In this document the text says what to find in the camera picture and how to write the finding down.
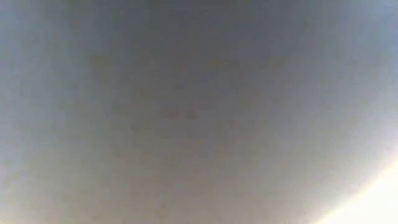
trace overcast sky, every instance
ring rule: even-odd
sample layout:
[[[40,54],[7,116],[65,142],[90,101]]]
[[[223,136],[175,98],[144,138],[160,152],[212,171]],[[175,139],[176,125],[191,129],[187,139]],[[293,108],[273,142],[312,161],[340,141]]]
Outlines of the overcast sky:
[[[0,0],[0,223],[311,223],[393,153],[396,1],[146,1]]]

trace bright light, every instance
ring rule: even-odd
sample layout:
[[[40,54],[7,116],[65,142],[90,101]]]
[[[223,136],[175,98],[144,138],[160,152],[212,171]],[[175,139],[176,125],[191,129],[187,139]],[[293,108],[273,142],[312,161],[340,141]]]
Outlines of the bright light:
[[[374,184],[317,224],[398,224],[398,159]]]

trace gray sky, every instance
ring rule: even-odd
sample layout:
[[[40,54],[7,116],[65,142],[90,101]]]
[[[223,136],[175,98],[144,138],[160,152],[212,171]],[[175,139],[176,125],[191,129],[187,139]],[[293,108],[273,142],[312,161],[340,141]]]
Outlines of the gray sky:
[[[311,223],[393,153],[396,1],[148,3],[0,2],[0,223]]]

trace sky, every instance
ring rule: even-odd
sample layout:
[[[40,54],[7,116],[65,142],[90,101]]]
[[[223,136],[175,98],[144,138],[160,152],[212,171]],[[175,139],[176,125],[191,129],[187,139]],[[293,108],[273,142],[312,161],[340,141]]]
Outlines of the sky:
[[[0,223],[313,223],[397,149],[398,3],[0,1]]]

